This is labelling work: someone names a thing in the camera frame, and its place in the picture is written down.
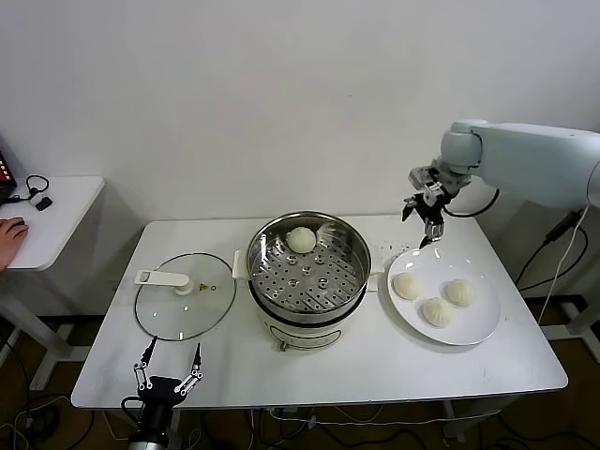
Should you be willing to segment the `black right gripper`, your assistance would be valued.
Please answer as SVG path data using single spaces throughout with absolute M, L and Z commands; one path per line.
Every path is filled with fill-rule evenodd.
M 401 220 L 415 212 L 425 222 L 425 235 L 419 247 L 425 248 L 443 237 L 443 208 L 469 184 L 469 176 L 446 171 L 417 171 L 416 190 L 404 200 Z

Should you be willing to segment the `person's bare hand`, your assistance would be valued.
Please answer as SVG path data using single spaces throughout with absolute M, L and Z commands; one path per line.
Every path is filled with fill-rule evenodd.
M 20 252 L 29 227 L 22 217 L 2 219 L 0 225 L 0 271 L 4 272 Z

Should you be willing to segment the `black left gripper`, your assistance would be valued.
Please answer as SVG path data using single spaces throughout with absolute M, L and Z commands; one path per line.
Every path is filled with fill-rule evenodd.
M 149 433 L 157 431 L 165 433 L 173 419 L 174 407 L 181 404 L 186 395 L 202 379 L 202 344 L 197 343 L 189 374 L 183 381 L 167 377 L 149 378 L 146 370 L 158 341 L 153 336 L 150 344 L 142 353 L 139 362 L 133 366 L 136 378 L 138 397 L 142 402 L 142 414 L 139 430 Z

